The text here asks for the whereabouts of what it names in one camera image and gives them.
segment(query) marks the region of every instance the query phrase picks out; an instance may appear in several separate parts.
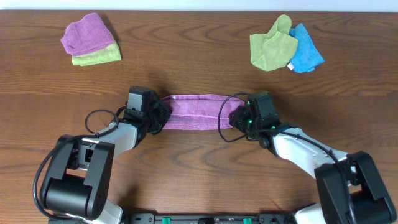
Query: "white wall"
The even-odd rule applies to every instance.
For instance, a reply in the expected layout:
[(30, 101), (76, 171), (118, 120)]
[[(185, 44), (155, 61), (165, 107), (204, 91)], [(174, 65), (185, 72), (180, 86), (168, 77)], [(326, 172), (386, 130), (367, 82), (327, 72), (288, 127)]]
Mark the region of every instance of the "white wall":
[(0, 0), (0, 9), (398, 12), (398, 0)]

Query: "purple towel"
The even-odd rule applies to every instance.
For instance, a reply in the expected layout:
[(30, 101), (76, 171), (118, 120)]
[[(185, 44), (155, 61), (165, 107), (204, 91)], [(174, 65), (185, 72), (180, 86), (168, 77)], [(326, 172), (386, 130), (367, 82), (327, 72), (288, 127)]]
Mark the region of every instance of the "purple towel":
[[(171, 109), (172, 114), (164, 129), (176, 130), (215, 130), (217, 129), (218, 113), (227, 96), (215, 94), (205, 95), (172, 95), (162, 99)], [(244, 101), (231, 98), (221, 112), (220, 128), (232, 128), (229, 125), (229, 114)]]
[(90, 13), (69, 24), (61, 42), (68, 54), (79, 56), (104, 49), (113, 44), (114, 39), (100, 16)]

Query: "green cloth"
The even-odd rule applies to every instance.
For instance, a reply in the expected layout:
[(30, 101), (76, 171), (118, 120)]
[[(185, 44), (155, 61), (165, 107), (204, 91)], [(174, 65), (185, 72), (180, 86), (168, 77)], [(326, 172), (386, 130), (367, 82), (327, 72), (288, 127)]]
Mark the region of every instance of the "green cloth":
[(281, 15), (267, 34), (250, 35), (251, 63), (264, 71), (285, 67), (299, 44), (289, 35), (291, 27), (290, 17)]
[(80, 66), (96, 65), (117, 60), (122, 60), (122, 57), (120, 56), (120, 50), (116, 42), (93, 53), (72, 56), (72, 64)]

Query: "blue cloth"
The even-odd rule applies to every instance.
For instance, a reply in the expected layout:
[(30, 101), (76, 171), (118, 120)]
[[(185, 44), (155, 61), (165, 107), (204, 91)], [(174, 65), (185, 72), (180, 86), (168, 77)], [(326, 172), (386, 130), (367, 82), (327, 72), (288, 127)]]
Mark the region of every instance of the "blue cloth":
[(293, 71), (297, 73), (312, 72), (315, 66), (325, 62), (303, 24), (291, 29), (289, 35), (298, 40), (296, 53), (290, 60), (294, 65)]

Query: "brown tabletop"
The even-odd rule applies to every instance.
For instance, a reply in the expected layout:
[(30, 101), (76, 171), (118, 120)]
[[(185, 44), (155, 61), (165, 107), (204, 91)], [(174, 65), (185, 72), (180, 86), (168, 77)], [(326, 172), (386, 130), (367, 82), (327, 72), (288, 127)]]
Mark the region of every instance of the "brown tabletop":
[[(342, 151), (372, 155), (398, 204), (397, 14), (287, 12), (326, 62), (311, 73), (250, 63), (249, 35), (281, 12), (99, 12), (123, 60), (73, 66), (60, 42), (88, 11), (0, 12), (0, 223), (45, 223), (34, 174), (92, 110), (116, 110), (130, 86), (170, 94), (272, 93), (283, 121)], [(102, 129), (109, 116), (90, 121)], [(237, 136), (235, 130), (227, 137)], [(163, 131), (113, 163), (109, 196), (130, 211), (258, 213), (318, 202), (315, 181), (255, 142), (217, 131)]]

